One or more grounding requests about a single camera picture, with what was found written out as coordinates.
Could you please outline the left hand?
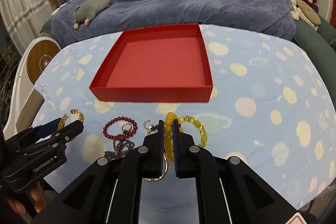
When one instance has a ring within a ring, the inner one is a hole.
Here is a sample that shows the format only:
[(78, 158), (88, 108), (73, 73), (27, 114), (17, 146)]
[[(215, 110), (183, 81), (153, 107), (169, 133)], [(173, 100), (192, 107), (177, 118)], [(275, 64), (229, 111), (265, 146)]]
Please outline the left hand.
[[(40, 213), (46, 207), (47, 202), (46, 202), (45, 197), (43, 196), (43, 190), (39, 183), (36, 183), (30, 189), (30, 196), (31, 196), (31, 199), (33, 200), (33, 204), (34, 204), (34, 208), (36, 212)], [(15, 213), (18, 213), (18, 214), (26, 213), (26, 208), (21, 202), (13, 199), (12, 197), (6, 197), (6, 200)]]

